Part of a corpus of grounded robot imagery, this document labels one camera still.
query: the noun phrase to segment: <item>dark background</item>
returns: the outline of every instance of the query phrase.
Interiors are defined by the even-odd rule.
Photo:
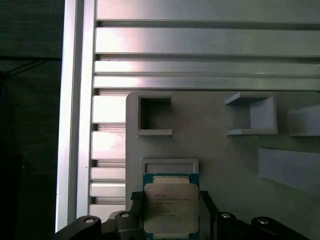
[[[0,57],[61,58],[64,4],[64,0],[0,0]],[[0,63],[0,71],[8,71],[28,61]],[[53,238],[60,82],[60,61],[7,80],[5,102],[0,103],[6,239]]]

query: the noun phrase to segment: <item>gray wall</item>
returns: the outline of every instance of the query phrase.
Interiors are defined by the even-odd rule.
[[[0,56],[61,57],[63,20],[63,0],[0,0]],[[2,207],[14,239],[54,233],[60,81],[61,62],[47,62],[8,79],[0,104]]]

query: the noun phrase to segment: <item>metal frame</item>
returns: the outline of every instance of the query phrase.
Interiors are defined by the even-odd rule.
[[[124,98],[133,89],[320,90],[317,0],[196,5],[65,1],[56,231],[92,209],[123,209]]]
[[[55,231],[76,218],[83,0],[66,0],[62,49]]]
[[[84,0],[76,217],[89,213],[96,1]]]

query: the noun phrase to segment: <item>screw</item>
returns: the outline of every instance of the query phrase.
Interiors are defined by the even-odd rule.
[[[86,224],[91,224],[91,223],[93,223],[94,221],[95,221],[94,219],[88,218],[88,219],[85,220],[85,223],[86,223]]]
[[[268,224],[268,220],[267,219],[264,219],[264,218],[260,218],[258,219],[258,222],[261,223],[261,224]]]
[[[229,219],[231,217],[230,214],[227,212],[222,213],[221,216],[224,217],[225,219]]]

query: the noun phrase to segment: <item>silver metal surface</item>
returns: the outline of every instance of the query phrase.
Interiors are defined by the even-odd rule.
[[[317,0],[98,0],[98,20],[319,23]]]
[[[126,97],[126,94],[94,96],[93,123],[124,124],[126,122]]]
[[[91,168],[91,180],[93,182],[125,182],[125,168],[93,167]]]
[[[319,39],[320,31],[98,27],[95,52],[315,57]]]
[[[66,0],[60,93],[55,231],[76,219],[83,0]]]
[[[286,62],[236,62],[236,61],[143,61],[103,60],[94,63],[98,75],[157,75],[157,76],[252,76],[301,77],[320,76],[320,64]]]
[[[268,220],[264,219],[264,218],[259,218],[258,222],[261,223],[261,224],[268,224],[269,223]]]
[[[91,224],[91,223],[93,223],[95,220],[93,220],[93,219],[87,219],[87,220],[85,220],[85,223],[86,224]]]
[[[92,133],[91,157],[95,160],[123,162],[126,159],[126,130],[108,128]]]
[[[96,1],[84,1],[76,217],[89,214]]]
[[[125,205],[90,205],[90,215],[97,216],[103,223],[112,213],[124,210],[126,210]]]
[[[91,183],[91,197],[124,198],[126,184],[122,182],[93,182]]]
[[[95,197],[94,204],[103,206],[125,205],[126,200],[124,197]]]
[[[95,76],[95,88],[320,90],[320,78],[236,76]]]
[[[94,164],[97,168],[116,168],[116,169],[125,169],[126,168],[126,160],[109,162],[109,160],[97,160]]]
[[[221,216],[224,217],[225,219],[229,219],[231,217],[230,214],[227,212],[222,213]]]
[[[183,180],[186,183],[168,180],[144,186],[143,227],[147,233],[188,235],[198,231],[199,188],[189,179]]]

